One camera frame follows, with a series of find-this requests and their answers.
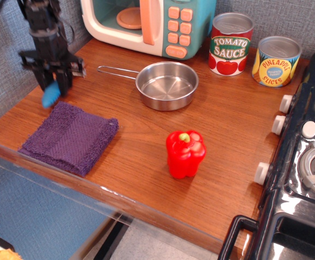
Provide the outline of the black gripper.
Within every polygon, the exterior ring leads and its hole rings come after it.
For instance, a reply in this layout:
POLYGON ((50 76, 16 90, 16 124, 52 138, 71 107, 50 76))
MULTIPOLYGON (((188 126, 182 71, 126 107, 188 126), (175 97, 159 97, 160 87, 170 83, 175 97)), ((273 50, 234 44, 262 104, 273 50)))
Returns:
POLYGON ((58 28, 46 30, 29 29, 35 49, 22 50, 18 54, 22 66, 31 70, 43 91, 53 83, 53 74, 61 96, 66 96, 73 85, 73 76, 86 75, 83 59, 68 50, 65 34, 58 28))

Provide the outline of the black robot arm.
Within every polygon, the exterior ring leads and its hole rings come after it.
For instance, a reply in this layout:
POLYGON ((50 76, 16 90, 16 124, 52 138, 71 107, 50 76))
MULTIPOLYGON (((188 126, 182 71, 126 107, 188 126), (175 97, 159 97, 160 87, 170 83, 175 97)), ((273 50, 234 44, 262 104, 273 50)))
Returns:
POLYGON ((5 14, 0 1, 0 86, 41 87, 45 99, 65 97, 73 78, 85 76, 70 45, 75 31, 61 16, 59 1, 18 1, 5 14))

